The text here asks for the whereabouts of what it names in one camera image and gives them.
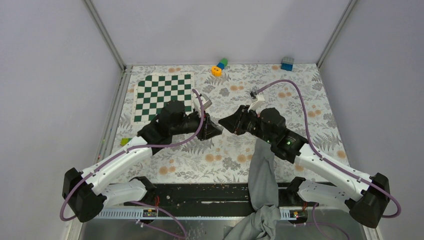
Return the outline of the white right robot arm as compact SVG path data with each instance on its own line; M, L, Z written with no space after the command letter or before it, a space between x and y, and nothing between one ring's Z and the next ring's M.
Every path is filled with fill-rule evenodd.
M235 135L249 133L265 141L276 157L308 169L331 183L312 183L296 177L286 193L291 205L299 206L304 201L329 205L349 213L368 228L378 226L390 201L387 196L390 184L385 175L379 172L369 175L339 162L329 163L330 156L289 130L285 118L275 108L256 113L249 106L240 105L235 113L218 122Z

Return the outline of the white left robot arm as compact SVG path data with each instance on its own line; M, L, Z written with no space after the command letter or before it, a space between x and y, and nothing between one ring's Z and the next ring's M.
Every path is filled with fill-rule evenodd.
M148 206L154 202L155 192L141 180L112 181L137 162L151 158L164 148L175 147L172 142L175 135L191 134L181 141L183 145L193 138L204 141L222 132L222 127L211 120L202 105L186 114L183 102L171 100L121 149L82 171L69 169L63 180L63 207L69 206L75 218L84 223L106 206L130 201Z

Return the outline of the grey sleeved forearm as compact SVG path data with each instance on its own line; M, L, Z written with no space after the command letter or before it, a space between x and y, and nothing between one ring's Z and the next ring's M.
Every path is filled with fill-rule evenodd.
M250 161L248 192L254 212L244 217L224 236L225 240L274 240L281 219L279 190L271 145L257 139Z

